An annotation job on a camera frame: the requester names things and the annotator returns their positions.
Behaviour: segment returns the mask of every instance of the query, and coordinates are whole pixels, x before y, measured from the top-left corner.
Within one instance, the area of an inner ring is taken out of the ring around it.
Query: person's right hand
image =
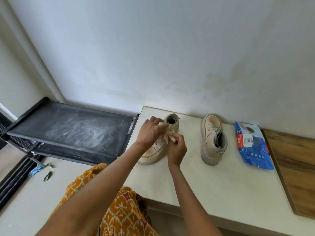
[[[176,142],[173,143],[173,141],[169,141],[168,144],[167,162],[169,169],[171,169],[171,167],[179,167],[187,152],[184,136],[181,134],[173,134],[172,136],[175,137]]]

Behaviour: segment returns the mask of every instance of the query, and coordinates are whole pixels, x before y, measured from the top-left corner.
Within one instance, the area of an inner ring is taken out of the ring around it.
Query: barcode sticker
[[[243,134],[243,144],[244,144],[244,147],[252,147],[253,136],[251,134]]]

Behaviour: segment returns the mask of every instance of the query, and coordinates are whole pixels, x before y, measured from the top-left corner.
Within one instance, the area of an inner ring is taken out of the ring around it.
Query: hand
[[[181,134],[173,134],[172,136],[175,137],[176,142],[169,141],[168,144],[167,162],[170,170],[172,167],[179,167],[187,152],[184,136]]]
[[[169,126],[168,123],[159,125],[159,123],[163,121],[164,120],[156,117],[151,117],[150,120],[145,120],[140,128],[136,143],[139,143],[145,150],[148,150]]]

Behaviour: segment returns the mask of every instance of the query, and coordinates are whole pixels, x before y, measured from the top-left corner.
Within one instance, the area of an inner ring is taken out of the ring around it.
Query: white countertop
[[[143,107],[127,148],[146,119],[170,113]],[[200,156],[201,118],[178,116],[188,149],[180,168],[208,214],[292,236],[315,234],[315,220],[293,214],[276,170],[243,163],[233,125],[222,125],[228,148],[217,166],[209,166]],[[136,164],[125,185],[144,198],[179,206],[166,156],[149,166]]]

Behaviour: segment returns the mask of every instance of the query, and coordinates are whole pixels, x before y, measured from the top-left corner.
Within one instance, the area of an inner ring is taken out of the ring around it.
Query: person's left hand
[[[145,150],[148,150],[169,126],[168,123],[159,125],[160,122],[163,122],[163,120],[153,116],[150,120],[145,120],[144,124],[140,128],[136,143],[141,144]]]

